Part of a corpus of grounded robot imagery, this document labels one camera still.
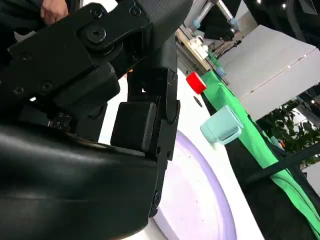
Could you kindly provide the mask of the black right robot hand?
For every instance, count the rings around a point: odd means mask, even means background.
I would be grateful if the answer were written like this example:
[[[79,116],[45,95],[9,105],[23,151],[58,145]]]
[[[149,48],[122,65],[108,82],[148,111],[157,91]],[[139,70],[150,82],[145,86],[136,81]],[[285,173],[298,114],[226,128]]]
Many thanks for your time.
[[[0,72],[0,237],[120,240],[158,211],[180,115],[175,32],[190,0],[73,1],[46,25],[0,3],[27,35]]]

